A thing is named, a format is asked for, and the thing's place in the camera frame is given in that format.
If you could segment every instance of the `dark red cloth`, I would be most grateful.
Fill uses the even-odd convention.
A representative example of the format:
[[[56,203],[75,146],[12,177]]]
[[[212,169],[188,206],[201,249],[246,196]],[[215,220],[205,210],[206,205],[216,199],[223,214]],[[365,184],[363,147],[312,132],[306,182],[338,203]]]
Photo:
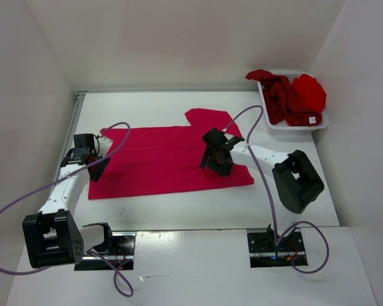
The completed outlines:
[[[286,120],[290,126],[317,126],[322,115],[303,105],[284,75],[274,75],[266,70],[255,70],[246,75],[247,80],[256,80],[264,86],[263,95],[271,124]]]
[[[292,86],[303,105],[322,113],[326,105],[326,92],[316,78],[303,74],[294,79]]]
[[[191,126],[141,127],[131,129],[128,142],[110,159],[98,182],[90,182],[88,198],[109,199],[148,194],[181,193],[245,186],[254,183],[247,167],[235,165],[229,177],[200,169],[206,147],[202,136],[231,121],[227,112],[194,108],[186,112]],[[233,124],[228,133],[241,136]],[[111,129],[105,136],[123,140],[124,129]]]

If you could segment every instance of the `wall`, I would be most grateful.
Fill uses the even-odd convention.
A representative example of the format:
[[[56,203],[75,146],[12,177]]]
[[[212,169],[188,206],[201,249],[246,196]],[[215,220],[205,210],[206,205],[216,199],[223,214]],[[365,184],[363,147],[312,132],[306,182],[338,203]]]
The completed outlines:
[[[310,72],[327,92],[314,137],[332,198],[383,305],[383,0],[347,1]]]
[[[54,178],[74,93],[22,0],[0,0],[0,208]],[[0,217],[0,264],[16,268],[21,222],[45,193]],[[0,274],[0,305],[13,277]]]
[[[76,89],[236,89],[308,70],[343,0],[26,3]]]

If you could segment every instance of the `white table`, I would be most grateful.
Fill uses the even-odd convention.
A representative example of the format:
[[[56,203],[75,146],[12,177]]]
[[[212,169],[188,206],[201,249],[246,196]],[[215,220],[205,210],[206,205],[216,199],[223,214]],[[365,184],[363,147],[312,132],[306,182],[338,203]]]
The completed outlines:
[[[133,271],[125,271],[135,294],[114,288],[112,271],[75,272],[71,265],[16,277],[7,306],[228,306],[376,305],[352,232],[322,228],[331,246],[327,266],[315,275],[293,268],[250,268],[246,231],[139,232]],[[325,247],[303,228],[308,267],[319,266]],[[30,270],[24,250],[19,270]]]
[[[92,93],[86,94],[79,118],[77,116],[78,122],[72,126],[77,127],[75,133],[95,134],[122,120],[133,128],[187,126],[189,123],[184,113],[191,108],[225,110],[233,117],[247,106],[259,103],[257,92]],[[251,128],[258,112],[254,109],[237,121],[243,136]],[[318,226],[339,225],[310,133],[270,136],[263,120],[252,140],[282,152],[304,151],[324,181],[325,191],[307,207],[303,219]],[[255,179],[252,186],[109,200],[89,201],[87,185],[74,218],[79,224],[107,221],[114,230],[264,228],[271,222],[269,201],[260,175],[254,170],[250,173]],[[269,183],[274,200],[279,201],[273,179],[269,179]]]

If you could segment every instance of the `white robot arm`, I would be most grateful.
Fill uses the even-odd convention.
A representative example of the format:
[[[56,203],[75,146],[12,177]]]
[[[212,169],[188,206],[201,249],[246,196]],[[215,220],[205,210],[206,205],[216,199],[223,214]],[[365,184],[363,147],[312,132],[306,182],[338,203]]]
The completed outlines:
[[[208,167],[220,175],[230,175],[233,164],[240,164],[257,170],[244,138],[225,134],[216,128],[202,138],[207,146],[200,164],[202,169]],[[274,178],[282,203],[275,205],[277,235],[280,236],[298,222],[306,206],[324,190],[324,184],[306,154],[300,150],[289,154],[257,145],[250,145],[250,148],[262,171]]]
[[[69,177],[55,186],[46,203],[35,215],[28,215],[23,221],[30,264],[33,268],[79,263],[84,252],[94,247],[101,251],[108,246],[112,232],[107,223],[75,224],[73,215],[78,199],[89,180],[98,181],[109,159],[87,170],[76,172],[85,164],[105,156],[112,146],[112,140],[94,135],[74,136],[75,147],[61,163],[60,178]]]

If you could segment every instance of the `purple cable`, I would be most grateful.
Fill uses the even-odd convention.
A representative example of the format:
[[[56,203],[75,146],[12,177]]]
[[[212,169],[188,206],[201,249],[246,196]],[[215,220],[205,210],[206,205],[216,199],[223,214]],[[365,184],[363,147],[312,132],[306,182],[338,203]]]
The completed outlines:
[[[97,252],[94,252],[94,251],[87,251],[87,253],[91,256],[96,256],[96,257],[99,257],[100,259],[102,259],[111,269],[113,269],[113,271],[115,271],[115,274],[114,274],[114,285],[115,285],[115,288],[116,290],[121,293],[123,296],[127,297],[127,298],[130,298],[133,296],[133,287],[131,285],[131,283],[128,281],[128,279],[123,276],[123,274],[121,273],[121,271],[119,270],[120,268],[122,268],[122,266],[124,264],[126,264],[128,262],[128,260],[125,260],[123,261],[123,263],[121,263],[117,268],[109,262],[109,260],[107,260],[105,257],[103,257],[101,254],[97,253]],[[116,280],[116,276],[119,276],[129,287],[129,290],[130,290],[130,294],[128,293],[125,293],[123,292],[117,285],[117,280]]]
[[[253,133],[255,127],[257,127],[257,124],[260,122],[261,118],[262,118],[262,115],[264,114],[264,108],[261,106],[261,105],[253,105],[253,106],[250,106],[246,109],[244,109],[243,111],[239,112],[232,120],[229,124],[227,124],[227,127],[224,129],[224,131],[226,131],[230,125],[235,122],[237,120],[238,117],[240,117],[243,113],[245,113],[246,111],[248,110],[251,110],[252,108],[260,108],[261,109],[261,112],[260,112],[260,115],[258,116],[257,120],[254,122],[253,126],[251,127],[250,131],[248,132],[248,135],[247,135],[247,139],[246,139],[246,144],[247,144],[247,148],[248,148],[248,151],[250,152],[250,155],[251,157],[253,158],[254,160],[254,163],[255,165],[257,166],[258,168],[258,171],[260,172],[260,175],[261,175],[261,179],[262,181],[264,182],[264,185],[265,185],[265,188],[266,188],[266,191],[267,191],[267,195],[268,195],[268,199],[269,199],[269,204],[271,206],[271,215],[273,217],[273,227],[274,227],[274,242],[275,242],[275,245],[279,245],[281,243],[281,241],[284,239],[285,235],[287,233],[289,233],[291,230],[293,230],[294,228],[296,228],[298,225],[300,224],[308,224],[310,226],[312,226],[313,228],[315,228],[319,235],[322,237],[323,241],[325,242],[325,246],[326,246],[326,257],[325,257],[325,260],[324,262],[316,269],[312,270],[312,271],[304,271],[304,270],[300,270],[298,269],[296,266],[295,266],[295,261],[300,257],[296,257],[294,258],[292,261],[291,261],[291,264],[292,264],[292,267],[297,270],[298,272],[301,272],[303,274],[313,274],[313,273],[317,273],[319,271],[321,271],[327,264],[327,261],[329,259],[329,255],[331,253],[330,249],[329,249],[329,244],[326,240],[326,237],[325,235],[323,234],[323,232],[321,232],[320,229],[318,229],[318,227],[316,227],[316,225],[314,225],[313,223],[309,222],[309,221],[299,221],[299,222],[295,222],[293,225],[291,225],[290,227],[288,227],[279,237],[278,237],[278,227],[277,227],[277,224],[276,224],[276,212],[275,212],[275,204],[274,204],[274,200],[273,200],[273,195],[271,194],[271,190],[269,188],[269,185],[268,185],[268,182],[267,182],[267,178],[264,174],[264,172],[262,171],[262,168],[261,168],[261,165],[260,163],[257,161],[257,158],[255,157],[255,154],[253,152],[253,150],[251,149],[250,147],[250,137],[251,137],[251,134]]]
[[[33,194],[36,194],[36,193],[38,193],[38,192],[40,192],[40,191],[42,191],[42,190],[44,190],[46,188],[49,188],[49,187],[54,186],[54,185],[57,185],[57,184],[65,181],[66,179],[76,175],[78,172],[80,172],[82,170],[85,170],[85,169],[88,169],[89,167],[95,166],[96,164],[102,163],[104,160],[106,160],[106,158],[109,158],[112,155],[114,155],[118,150],[120,150],[123,147],[123,145],[128,140],[128,137],[130,135],[130,126],[129,126],[129,124],[127,124],[126,122],[118,122],[118,123],[115,123],[112,126],[108,127],[102,133],[100,133],[101,135],[103,135],[106,131],[110,130],[111,128],[113,128],[115,126],[121,125],[121,124],[124,124],[125,126],[128,127],[128,132],[126,133],[126,136],[125,136],[124,140],[121,142],[121,144],[115,150],[113,150],[111,153],[103,156],[99,160],[94,161],[93,163],[87,164],[87,165],[83,166],[82,168],[79,168],[78,170],[75,170],[75,171],[71,172],[68,176],[61,177],[61,178],[53,181],[52,183],[49,183],[49,184],[44,185],[44,186],[42,186],[40,188],[37,188],[37,189],[35,189],[33,191],[30,191],[29,193],[26,193],[25,195],[20,196],[19,198],[11,201],[9,204],[5,205],[3,208],[0,209],[0,215],[3,212],[5,212],[6,210],[8,210],[10,207],[12,207],[14,204],[18,203],[19,201],[22,201],[25,198],[28,198],[29,196],[32,196]],[[44,271],[46,269],[48,269],[48,268],[40,268],[40,269],[37,269],[37,270],[31,270],[31,271],[26,271],[26,272],[16,272],[16,271],[9,271],[9,270],[6,270],[6,269],[3,269],[3,268],[0,267],[0,272],[4,273],[4,274],[8,274],[8,275],[31,275],[31,274],[34,274],[34,273],[38,273],[38,272]]]

